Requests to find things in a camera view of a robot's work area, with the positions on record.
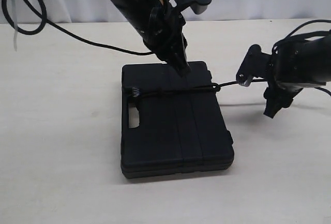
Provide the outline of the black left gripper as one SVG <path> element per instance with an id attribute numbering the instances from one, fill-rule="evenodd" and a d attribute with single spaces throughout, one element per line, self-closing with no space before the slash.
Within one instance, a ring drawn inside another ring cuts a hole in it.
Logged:
<path id="1" fill-rule="evenodd" d="M 191 72 L 182 33 L 183 18 L 170 3 L 152 8 L 144 44 L 161 60 L 167 62 L 180 77 Z"/>

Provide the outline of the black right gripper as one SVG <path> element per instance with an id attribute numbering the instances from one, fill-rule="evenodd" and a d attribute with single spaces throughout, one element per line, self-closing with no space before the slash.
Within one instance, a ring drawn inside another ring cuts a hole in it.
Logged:
<path id="1" fill-rule="evenodd" d="M 299 51 L 306 43 L 308 40 L 280 40 L 274 44 L 266 70 L 268 87 L 264 92 L 265 116 L 274 118 L 282 108 L 288 108 L 301 92 L 295 86 L 299 82 L 297 64 Z"/>

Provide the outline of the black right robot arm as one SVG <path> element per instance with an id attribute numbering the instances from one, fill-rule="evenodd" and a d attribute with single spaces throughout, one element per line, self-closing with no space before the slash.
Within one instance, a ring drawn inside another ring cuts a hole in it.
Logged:
<path id="1" fill-rule="evenodd" d="M 289 108 L 303 89 L 325 86 L 330 82 L 330 32 L 305 33 L 275 43 L 266 80 L 264 115 L 270 118 Z"/>

